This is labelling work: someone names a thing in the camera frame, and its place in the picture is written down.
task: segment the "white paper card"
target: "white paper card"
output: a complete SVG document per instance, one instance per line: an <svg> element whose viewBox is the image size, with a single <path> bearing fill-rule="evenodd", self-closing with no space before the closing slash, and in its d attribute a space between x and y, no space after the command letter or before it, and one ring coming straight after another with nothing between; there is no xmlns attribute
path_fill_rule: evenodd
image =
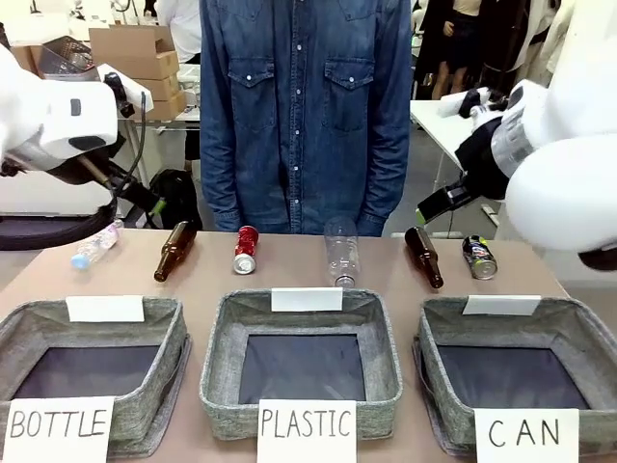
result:
<svg viewBox="0 0 617 463"><path fill-rule="evenodd" d="M353 400L261 400L257 463L356 463Z"/></svg>
<svg viewBox="0 0 617 463"><path fill-rule="evenodd" d="M533 315L541 296L471 295L463 315Z"/></svg>
<svg viewBox="0 0 617 463"><path fill-rule="evenodd" d="M105 463L113 409L113 397L15 399L2 461Z"/></svg>
<svg viewBox="0 0 617 463"><path fill-rule="evenodd" d="M67 307L70 321L144 321L144 296L69 296Z"/></svg>
<svg viewBox="0 0 617 463"><path fill-rule="evenodd" d="M578 410L473 412L478 463L578 462Z"/></svg>
<svg viewBox="0 0 617 463"><path fill-rule="evenodd" d="M342 287L273 287L272 312L340 312Z"/></svg>

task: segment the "denim shirt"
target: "denim shirt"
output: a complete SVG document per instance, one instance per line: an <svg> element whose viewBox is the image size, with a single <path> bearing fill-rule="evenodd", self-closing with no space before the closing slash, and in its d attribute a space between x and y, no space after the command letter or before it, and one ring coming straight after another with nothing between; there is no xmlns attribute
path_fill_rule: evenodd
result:
<svg viewBox="0 0 617 463"><path fill-rule="evenodd" d="M201 0L201 182L217 228L381 235L409 150L409 0Z"/></svg>

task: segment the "desk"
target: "desk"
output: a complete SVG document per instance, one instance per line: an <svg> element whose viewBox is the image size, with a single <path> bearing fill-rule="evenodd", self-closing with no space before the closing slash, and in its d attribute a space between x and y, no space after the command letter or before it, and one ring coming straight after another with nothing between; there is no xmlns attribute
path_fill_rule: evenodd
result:
<svg viewBox="0 0 617 463"><path fill-rule="evenodd" d="M411 119L426 130L426 133L435 140L447 157L461 169L456 150L471 135L473 121L463 119L459 115L443 118L437 113L439 105L438 101L413 99L409 102Z"/></svg>
<svg viewBox="0 0 617 463"><path fill-rule="evenodd" d="M167 434L158 451L144 461L255 463L256 441L216 441L201 408L198 385L210 328L218 302L226 292L240 288L325 285L323 237L264 234L259 238L256 272L238 276L231 270L235 234L200 232L187 260L166 284L160 285L152 279L152 273L168 234L168 231L124 230L119 244L88 273L76 273L69 268L74 245L45 250L2 292L0 316L25 301L68 295L144 294L180 299L194 347ZM525 244L491 243L499 261L499 272L494 280L481 282L471 278L461 255L460 241L435 240L434 243L445 280L439 294L565 294ZM417 333L419 304L438 293L431 293L420 275L412 270L402 239L361 238L360 256L364 265L359 286L377 291L385 300L405 385L397 405L394 437L359 442L358 461L456 462L440 450L433 438L416 383L411 350ZM617 313L605 315L616 329ZM594 461L617 463L617 457Z"/></svg>

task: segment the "plastic bottle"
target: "plastic bottle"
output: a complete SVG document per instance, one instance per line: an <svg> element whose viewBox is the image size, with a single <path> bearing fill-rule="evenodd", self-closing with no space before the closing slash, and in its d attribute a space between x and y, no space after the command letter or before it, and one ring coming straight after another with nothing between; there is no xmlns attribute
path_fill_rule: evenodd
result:
<svg viewBox="0 0 617 463"><path fill-rule="evenodd" d="M324 238L331 284L354 287L360 276L356 224L346 217L332 219L326 224Z"/></svg>
<svg viewBox="0 0 617 463"><path fill-rule="evenodd" d="M79 270L89 268L118 242L119 229L123 226L122 220L115 220L113 224L81 241L77 245L77 254L70 260L71 265Z"/></svg>

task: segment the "red can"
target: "red can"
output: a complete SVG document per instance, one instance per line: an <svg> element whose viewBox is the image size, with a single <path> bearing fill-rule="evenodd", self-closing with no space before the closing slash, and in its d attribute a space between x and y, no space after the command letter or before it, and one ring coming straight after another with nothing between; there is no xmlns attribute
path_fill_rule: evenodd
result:
<svg viewBox="0 0 617 463"><path fill-rule="evenodd" d="M233 270L239 275L248 275L255 270L255 248L259 232L255 227L245 226L238 231L238 244L235 246Z"/></svg>

